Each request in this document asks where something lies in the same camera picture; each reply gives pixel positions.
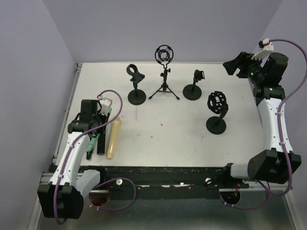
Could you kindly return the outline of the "small black microphone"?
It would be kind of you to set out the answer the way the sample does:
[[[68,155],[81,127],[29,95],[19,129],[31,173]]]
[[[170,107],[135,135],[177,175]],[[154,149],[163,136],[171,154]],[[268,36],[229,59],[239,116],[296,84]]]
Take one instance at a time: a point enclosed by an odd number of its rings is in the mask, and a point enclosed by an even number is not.
[[[92,153],[93,153],[92,151],[86,153],[86,159],[87,159],[87,160],[90,160],[90,159],[91,159]]]

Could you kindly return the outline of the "teal microphone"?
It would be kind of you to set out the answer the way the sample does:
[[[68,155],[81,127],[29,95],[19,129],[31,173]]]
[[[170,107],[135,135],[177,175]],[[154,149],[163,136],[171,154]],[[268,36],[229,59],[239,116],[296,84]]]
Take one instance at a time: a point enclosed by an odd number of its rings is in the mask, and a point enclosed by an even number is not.
[[[98,137],[99,137],[99,134],[97,133],[92,133],[90,135],[90,142],[89,142],[89,145],[87,146],[86,152],[94,151],[95,146],[97,146]]]

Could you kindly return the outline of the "black tripod microphone stand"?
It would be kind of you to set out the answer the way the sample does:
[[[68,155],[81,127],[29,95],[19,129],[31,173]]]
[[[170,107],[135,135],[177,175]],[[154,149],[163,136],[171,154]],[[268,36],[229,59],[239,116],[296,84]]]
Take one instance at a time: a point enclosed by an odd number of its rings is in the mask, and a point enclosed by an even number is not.
[[[163,72],[160,74],[160,76],[163,78],[163,83],[160,86],[156,92],[154,92],[150,97],[149,100],[152,99],[158,92],[161,93],[171,93],[175,96],[177,100],[180,100],[180,98],[169,88],[167,84],[167,76],[168,73],[171,72],[171,69],[168,68],[168,64],[172,62],[174,57],[174,51],[169,45],[160,45],[156,50],[154,54],[155,60],[158,64],[163,66]]]

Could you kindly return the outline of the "gold microphone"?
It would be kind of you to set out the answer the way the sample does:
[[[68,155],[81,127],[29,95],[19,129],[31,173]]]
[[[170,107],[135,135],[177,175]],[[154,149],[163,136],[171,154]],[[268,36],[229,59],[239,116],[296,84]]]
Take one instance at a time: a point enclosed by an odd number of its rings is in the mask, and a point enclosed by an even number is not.
[[[114,152],[115,152],[115,146],[116,146],[117,139],[118,139],[118,133],[119,133],[120,125],[121,125],[121,118],[120,118],[120,116],[118,116],[112,122],[109,145],[108,145],[108,150],[107,150],[107,159],[108,160],[113,159]]]

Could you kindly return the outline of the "round base microphone stand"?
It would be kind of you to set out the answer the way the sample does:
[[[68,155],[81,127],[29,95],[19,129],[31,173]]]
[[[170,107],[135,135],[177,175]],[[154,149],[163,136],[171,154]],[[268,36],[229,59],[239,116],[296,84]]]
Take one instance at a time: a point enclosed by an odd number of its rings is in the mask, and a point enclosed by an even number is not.
[[[146,101],[146,93],[138,89],[138,84],[145,78],[144,74],[138,71],[138,68],[134,64],[129,64],[126,68],[126,72],[131,76],[130,81],[133,84],[134,89],[128,94],[128,101],[132,105],[141,105]]]

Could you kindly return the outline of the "black glitter microphone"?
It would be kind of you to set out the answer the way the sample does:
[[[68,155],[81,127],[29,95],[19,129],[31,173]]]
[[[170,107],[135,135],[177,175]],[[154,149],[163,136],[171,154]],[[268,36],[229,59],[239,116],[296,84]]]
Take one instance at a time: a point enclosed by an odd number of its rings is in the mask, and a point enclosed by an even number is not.
[[[97,139],[97,155],[104,155],[106,149],[106,134],[99,134]]]

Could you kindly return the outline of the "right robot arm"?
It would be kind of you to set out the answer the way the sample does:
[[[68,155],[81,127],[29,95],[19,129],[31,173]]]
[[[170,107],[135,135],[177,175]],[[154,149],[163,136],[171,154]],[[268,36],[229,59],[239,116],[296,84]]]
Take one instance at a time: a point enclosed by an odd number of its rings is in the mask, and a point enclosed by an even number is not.
[[[221,175],[223,186],[230,188],[238,179],[260,180],[284,184],[301,165],[301,156],[294,154],[289,142],[284,112],[285,91],[279,84],[288,65],[288,57],[273,52],[263,64],[241,52],[235,59],[223,63],[228,75],[238,70],[237,76],[253,83],[253,95],[260,113],[263,130],[263,150],[245,164],[228,164],[230,171]]]

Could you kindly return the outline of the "edge microphone stand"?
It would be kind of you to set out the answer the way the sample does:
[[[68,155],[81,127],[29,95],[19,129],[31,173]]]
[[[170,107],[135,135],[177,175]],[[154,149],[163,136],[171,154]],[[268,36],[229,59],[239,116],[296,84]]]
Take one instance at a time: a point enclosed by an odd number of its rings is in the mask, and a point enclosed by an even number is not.
[[[204,79],[205,79],[204,71],[196,69],[194,71],[193,83],[186,85],[183,89],[184,97],[191,101],[200,99],[202,91],[201,88],[198,85],[196,85],[196,83]]]

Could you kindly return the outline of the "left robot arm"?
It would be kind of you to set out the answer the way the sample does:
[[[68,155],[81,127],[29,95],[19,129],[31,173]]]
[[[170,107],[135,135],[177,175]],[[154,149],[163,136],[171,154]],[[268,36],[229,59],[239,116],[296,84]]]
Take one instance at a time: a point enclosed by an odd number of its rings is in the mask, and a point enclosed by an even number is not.
[[[60,162],[49,182],[37,190],[46,218],[78,219],[92,188],[102,189],[106,185],[106,177],[97,170],[77,175],[83,158],[90,159],[93,150],[103,155],[107,149],[111,105],[108,98],[81,101],[80,112],[68,124],[68,139]]]

